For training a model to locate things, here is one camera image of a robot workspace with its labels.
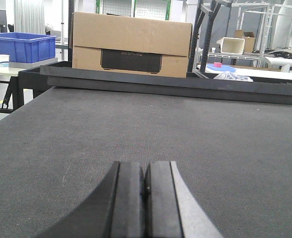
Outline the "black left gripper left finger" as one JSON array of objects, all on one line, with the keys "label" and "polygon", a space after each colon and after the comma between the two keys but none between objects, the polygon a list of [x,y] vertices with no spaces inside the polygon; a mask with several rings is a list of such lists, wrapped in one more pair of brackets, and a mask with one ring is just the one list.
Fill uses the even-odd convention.
[{"label": "black left gripper left finger", "polygon": [[114,162],[94,191],[40,238],[142,238],[143,172],[138,162]]}]

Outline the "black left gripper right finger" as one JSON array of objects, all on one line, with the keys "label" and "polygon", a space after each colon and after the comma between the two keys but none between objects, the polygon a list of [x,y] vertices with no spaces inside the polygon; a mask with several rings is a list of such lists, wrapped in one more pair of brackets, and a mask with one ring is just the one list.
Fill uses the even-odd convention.
[{"label": "black left gripper right finger", "polygon": [[175,161],[151,162],[145,177],[146,237],[221,238],[185,184]]}]

